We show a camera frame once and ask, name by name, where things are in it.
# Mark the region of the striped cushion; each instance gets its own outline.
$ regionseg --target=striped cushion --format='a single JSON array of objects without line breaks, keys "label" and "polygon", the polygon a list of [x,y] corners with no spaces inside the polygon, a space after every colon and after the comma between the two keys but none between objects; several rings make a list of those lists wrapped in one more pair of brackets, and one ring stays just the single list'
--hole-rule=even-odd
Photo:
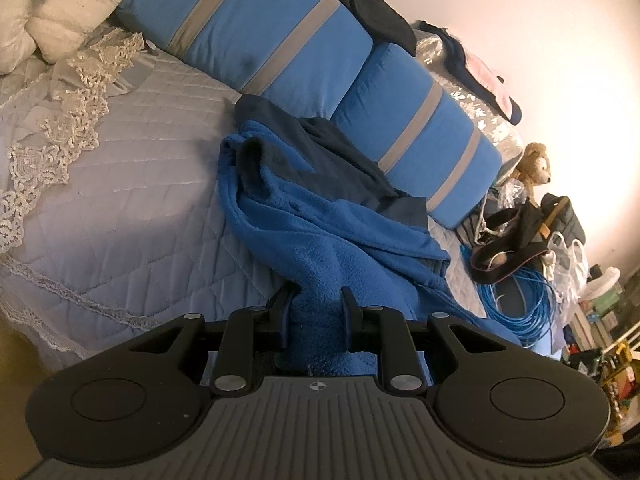
[{"label": "striped cushion", "polygon": [[191,66],[295,116],[330,117],[372,47],[338,0],[123,0],[118,16]]},{"label": "striped cushion", "polygon": [[332,120],[386,173],[427,198],[431,216],[456,227],[500,169],[500,154],[458,104],[402,48],[378,46]]}]

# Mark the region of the blue cable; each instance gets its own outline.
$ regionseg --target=blue cable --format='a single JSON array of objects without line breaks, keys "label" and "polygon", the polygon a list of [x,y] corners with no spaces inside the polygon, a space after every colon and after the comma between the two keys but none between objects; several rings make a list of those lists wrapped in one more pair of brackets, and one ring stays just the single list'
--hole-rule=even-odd
[{"label": "blue cable", "polygon": [[[469,248],[462,246],[461,251],[468,261]],[[526,286],[530,292],[528,295],[523,295],[526,300],[530,300],[526,302],[524,316],[506,316],[500,311],[495,285],[476,284],[478,295],[487,317],[511,330],[524,348],[531,348],[551,330],[551,322],[558,309],[556,294],[551,284],[536,270],[521,267],[512,274],[512,277],[519,286]]]}]

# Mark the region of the plush toy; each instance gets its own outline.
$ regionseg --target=plush toy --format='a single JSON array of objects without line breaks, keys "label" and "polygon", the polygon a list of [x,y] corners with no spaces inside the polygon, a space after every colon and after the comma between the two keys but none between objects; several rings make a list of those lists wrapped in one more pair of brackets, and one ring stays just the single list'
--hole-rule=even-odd
[{"label": "plush toy", "polygon": [[551,164],[546,156],[546,146],[540,142],[527,144],[522,160],[511,177],[524,184],[531,201],[535,203],[533,187],[551,182]]}]

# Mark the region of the black strap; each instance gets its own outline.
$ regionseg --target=black strap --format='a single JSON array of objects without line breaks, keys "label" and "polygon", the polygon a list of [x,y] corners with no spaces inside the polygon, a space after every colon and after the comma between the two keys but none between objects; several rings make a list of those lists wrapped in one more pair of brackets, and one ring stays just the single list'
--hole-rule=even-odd
[{"label": "black strap", "polygon": [[[493,242],[474,250],[469,260],[469,274],[476,283],[490,285],[511,276],[516,270],[540,254],[546,253],[546,242],[533,242],[544,218],[529,200],[517,209],[503,209],[489,216],[486,225],[494,230],[519,216],[516,227]],[[507,261],[488,269],[486,264],[499,253],[506,253]]]}]

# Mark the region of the circular cap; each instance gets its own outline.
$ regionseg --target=circular cap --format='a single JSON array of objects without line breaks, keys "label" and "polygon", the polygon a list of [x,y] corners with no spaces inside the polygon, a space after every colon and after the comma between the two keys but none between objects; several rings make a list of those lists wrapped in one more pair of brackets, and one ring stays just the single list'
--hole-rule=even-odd
[{"label": "circular cap", "polygon": [[396,390],[401,390],[402,392],[410,392],[412,390],[417,390],[422,386],[422,380],[416,377],[415,375],[396,375],[393,379],[391,379],[391,385]]},{"label": "circular cap", "polygon": [[[496,384],[490,397],[498,410],[521,420],[550,418],[564,407],[564,395],[556,386],[525,377],[507,379]],[[536,399],[536,402],[523,402],[527,398]]]},{"label": "circular cap", "polygon": [[71,397],[78,415],[107,422],[133,415],[145,403],[145,389],[126,379],[100,379],[82,386]]},{"label": "circular cap", "polygon": [[239,375],[223,375],[216,379],[214,385],[223,392],[236,392],[246,386],[246,381]]}]

